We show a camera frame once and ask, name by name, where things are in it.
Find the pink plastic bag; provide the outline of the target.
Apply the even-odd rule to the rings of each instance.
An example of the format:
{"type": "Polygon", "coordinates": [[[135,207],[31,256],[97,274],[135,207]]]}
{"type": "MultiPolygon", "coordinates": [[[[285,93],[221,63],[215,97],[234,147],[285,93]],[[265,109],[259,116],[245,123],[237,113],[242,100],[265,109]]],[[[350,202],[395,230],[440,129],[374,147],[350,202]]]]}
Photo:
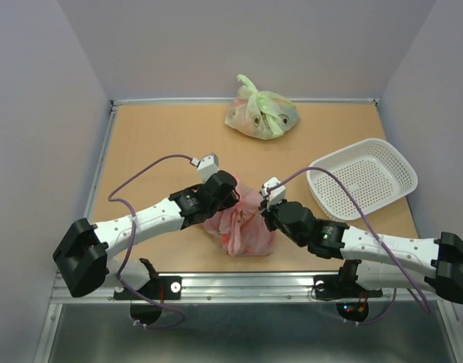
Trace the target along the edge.
{"type": "Polygon", "coordinates": [[[217,212],[203,223],[218,245],[229,256],[267,256],[275,249],[275,232],[270,232],[259,214],[263,200],[259,192],[235,176],[239,201],[230,209],[217,212]]]}

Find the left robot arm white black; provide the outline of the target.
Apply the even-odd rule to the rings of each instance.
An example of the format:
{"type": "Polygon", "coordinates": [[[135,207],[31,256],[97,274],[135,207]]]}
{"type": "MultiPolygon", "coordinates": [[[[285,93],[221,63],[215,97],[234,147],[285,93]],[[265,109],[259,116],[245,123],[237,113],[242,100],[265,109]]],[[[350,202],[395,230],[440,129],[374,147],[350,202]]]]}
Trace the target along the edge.
{"type": "Polygon", "coordinates": [[[219,170],[203,184],[175,192],[135,214],[93,225],[86,218],[75,221],[53,253],[70,295],[86,296],[114,275],[140,297],[153,296],[158,280],[151,274],[150,263],[124,259],[122,266],[116,256],[153,237],[201,224],[234,206],[239,200],[237,185],[234,176],[219,170]]]}

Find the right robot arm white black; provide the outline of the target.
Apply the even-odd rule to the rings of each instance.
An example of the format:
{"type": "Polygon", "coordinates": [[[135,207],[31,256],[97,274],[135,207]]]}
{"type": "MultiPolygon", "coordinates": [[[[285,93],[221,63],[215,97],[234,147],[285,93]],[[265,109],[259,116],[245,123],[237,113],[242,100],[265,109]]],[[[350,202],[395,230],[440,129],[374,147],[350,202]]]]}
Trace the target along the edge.
{"type": "Polygon", "coordinates": [[[263,200],[259,212],[270,231],[279,230],[320,258],[342,259],[337,286],[346,295],[361,289],[419,286],[463,305],[463,240],[457,234],[443,232],[427,239],[374,235],[317,219],[297,201],[263,200]]]}

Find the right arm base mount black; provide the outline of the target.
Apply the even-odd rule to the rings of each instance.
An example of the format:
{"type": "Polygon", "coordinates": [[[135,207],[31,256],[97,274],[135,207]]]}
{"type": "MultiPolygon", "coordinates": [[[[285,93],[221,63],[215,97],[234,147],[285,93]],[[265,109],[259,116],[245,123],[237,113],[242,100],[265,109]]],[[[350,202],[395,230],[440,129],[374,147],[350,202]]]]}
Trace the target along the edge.
{"type": "Polygon", "coordinates": [[[336,301],[352,299],[352,302],[337,302],[336,309],[346,322],[357,325],[368,325],[370,298],[383,296],[382,289],[361,287],[358,283],[358,268],[362,265],[360,260],[346,260],[336,274],[316,275],[309,295],[318,301],[336,301]]]}

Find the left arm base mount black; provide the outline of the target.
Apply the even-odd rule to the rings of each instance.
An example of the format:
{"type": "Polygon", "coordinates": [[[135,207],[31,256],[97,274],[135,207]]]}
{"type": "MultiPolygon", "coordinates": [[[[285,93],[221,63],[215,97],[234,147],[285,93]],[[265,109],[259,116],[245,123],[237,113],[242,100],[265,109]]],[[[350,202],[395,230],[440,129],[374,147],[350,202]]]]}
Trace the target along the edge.
{"type": "Polygon", "coordinates": [[[169,304],[181,298],[181,277],[161,277],[148,259],[140,258],[123,269],[119,282],[113,298],[130,303],[129,316],[135,326],[156,330],[185,320],[184,312],[169,304]]]}

